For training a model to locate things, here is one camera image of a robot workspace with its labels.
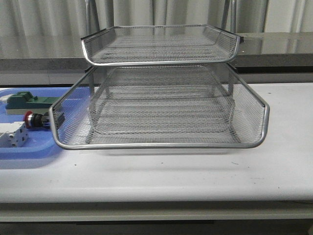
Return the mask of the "red emergency push button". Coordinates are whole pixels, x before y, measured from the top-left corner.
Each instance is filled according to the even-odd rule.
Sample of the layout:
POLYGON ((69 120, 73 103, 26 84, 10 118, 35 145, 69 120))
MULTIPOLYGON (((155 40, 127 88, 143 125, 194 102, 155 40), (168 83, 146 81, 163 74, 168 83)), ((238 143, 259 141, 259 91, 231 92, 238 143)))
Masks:
POLYGON ((23 121, 25 122, 27 129, 51 129, 52 117, 48 112, 42 114, 33 113, 32 111, 27 111, 23 116, 23 121))

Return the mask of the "blue plastic tray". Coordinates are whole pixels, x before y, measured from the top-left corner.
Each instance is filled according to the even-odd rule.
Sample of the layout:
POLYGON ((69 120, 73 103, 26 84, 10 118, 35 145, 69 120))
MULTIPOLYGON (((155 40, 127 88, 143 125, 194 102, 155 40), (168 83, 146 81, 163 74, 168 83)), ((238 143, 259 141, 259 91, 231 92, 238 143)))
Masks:
MULTIPOLYGON (((26 88, 7 88, 1 90, 1 97, 12 95, 17 92, 27 91, 36 96, 60 97, 69 90, 69 87, 26 87, 26 88)), ((13 168, 14 165, 22 165, 27 168, 27 164, 22 161, 30 160, 31 167, 44 165, 52 159, 57 158, 62 148, 54 141, 52 132, 46 129, 29 130, 29 138, 21 147, 10 147, 0 149, 0 167, 1 169, 13 168)))

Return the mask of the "grey stone ledge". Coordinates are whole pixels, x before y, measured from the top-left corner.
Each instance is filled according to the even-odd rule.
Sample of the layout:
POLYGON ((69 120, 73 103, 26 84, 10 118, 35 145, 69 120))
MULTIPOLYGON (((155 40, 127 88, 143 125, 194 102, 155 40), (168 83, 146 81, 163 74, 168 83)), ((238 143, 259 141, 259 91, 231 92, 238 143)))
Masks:
MULTIPOLYGON (((242 33, 244 42, 231 64, 245 67, 312 67, 312 32, 242 33)), ((74 36, 4 36, 0 69, 84 70, 88 67, 81 40, 74 36)))

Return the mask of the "silver metal rack frame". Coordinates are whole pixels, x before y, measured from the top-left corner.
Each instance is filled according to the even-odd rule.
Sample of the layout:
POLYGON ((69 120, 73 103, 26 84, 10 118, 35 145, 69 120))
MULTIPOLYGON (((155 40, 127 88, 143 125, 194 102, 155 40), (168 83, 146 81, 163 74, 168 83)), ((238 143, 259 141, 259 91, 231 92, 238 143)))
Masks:
POLYGON ((219 76, 242 42, 207 24, 115 25, 83 38, 90 143, 230 142, 234 100, 219 76))

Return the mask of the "green and beige switch block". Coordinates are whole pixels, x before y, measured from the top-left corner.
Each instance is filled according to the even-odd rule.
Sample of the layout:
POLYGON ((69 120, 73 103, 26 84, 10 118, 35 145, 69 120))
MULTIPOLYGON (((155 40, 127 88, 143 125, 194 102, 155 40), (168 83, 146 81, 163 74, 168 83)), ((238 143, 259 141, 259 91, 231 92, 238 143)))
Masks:
POLYGON ((5 109, 8 115, 24 115, 28 111, 44 114, 58 99, 59 97, 33 95, 31 92, 17 92, 8 98, 5 109))

